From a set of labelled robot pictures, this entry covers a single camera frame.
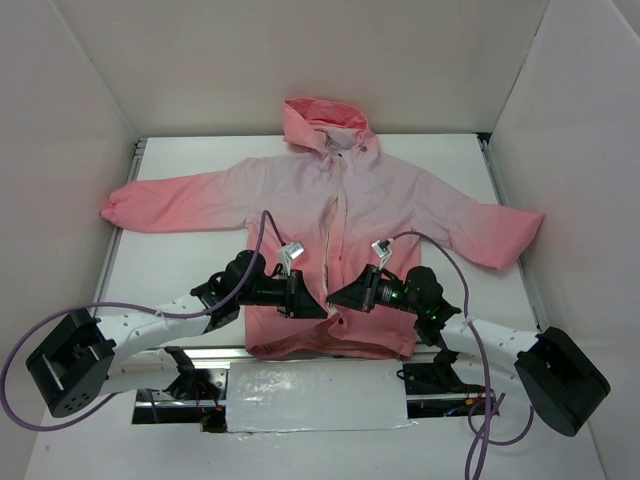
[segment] white table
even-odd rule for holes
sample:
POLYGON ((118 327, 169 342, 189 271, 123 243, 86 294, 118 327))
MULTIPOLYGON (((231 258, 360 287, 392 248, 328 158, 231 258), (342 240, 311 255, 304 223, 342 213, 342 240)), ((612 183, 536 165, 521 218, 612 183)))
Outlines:
MULTIPOLYGON (((381 135, 380 142, 386 152, 428 169, 479 201, 496 202, 475 136, 381 135)), ((221 170, 245 157, 286 151, 279 136, 154 138, 147 142, 137 179, 221 170)), ((244 231, 123 232, 101 297, 145 305, 177 297, 223 269, 245 247, 246 239, 244 231)), ((446 298, 461 304, 462 287, 451 266, 434 248, 422 248, 423 263, 434 268, 446 298)), ((472 313, 512 328, 535 328, 517 267, 496 274, 457 256, 456 260, 469 282, 472 313)), ((240 319, 209 335, 174 344, 240 347, 244 323, 240 319)), ((120 395, 74 428, 39 434, 26 478, 462 478, 472 439, 461 418, 421 419, 399 430, 250 436, 204 434, 194 425, 132 426, 133 397, 132 392, 120 395)), ((526 405, 515 400, 505 402, 503 414, 494 420, 496 437, 519 433, 526 411, 526 405)), ((44 421, 51 422, 48 414, 44 421)), ((568 439, 537 420, 518 445, 490 450, 483 478, 603 480, 604 476, 588 428, 568 439)))

